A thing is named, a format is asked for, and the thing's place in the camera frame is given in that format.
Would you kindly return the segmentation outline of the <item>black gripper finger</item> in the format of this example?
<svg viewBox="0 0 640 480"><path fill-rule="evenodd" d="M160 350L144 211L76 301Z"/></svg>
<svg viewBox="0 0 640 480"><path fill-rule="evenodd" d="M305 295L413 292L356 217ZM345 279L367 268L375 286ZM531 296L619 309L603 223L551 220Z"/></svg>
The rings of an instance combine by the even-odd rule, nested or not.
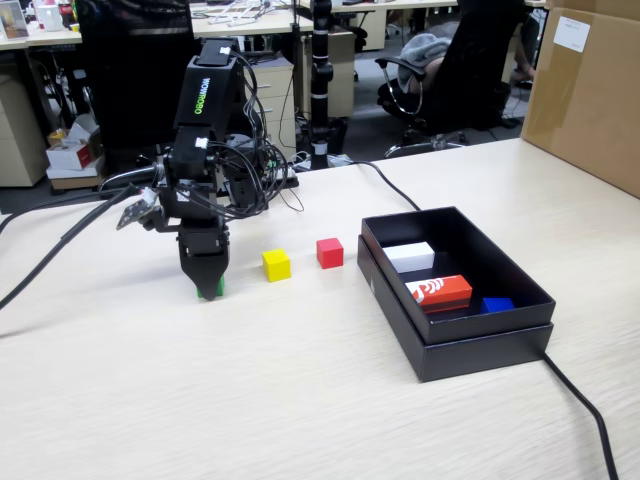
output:
<svg viewBox="0 0 640 480"><path fill-rule="evenodd" d="M183 272L194 283L200 296L213 301L222 295L223 276L229 264L227 253L204 255L180 255Z"/></svg>

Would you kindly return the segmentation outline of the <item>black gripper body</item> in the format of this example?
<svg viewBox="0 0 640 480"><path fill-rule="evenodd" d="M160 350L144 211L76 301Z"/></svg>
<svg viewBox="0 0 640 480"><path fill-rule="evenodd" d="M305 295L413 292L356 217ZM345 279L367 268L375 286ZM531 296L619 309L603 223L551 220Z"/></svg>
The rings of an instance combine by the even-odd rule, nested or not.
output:
<svg viewBox="0 0 640 480"><path fill-rule="evenodd" d="M226 220L199 185L157 185L157 230L176 233L181 258L227 257Z"/></svg>

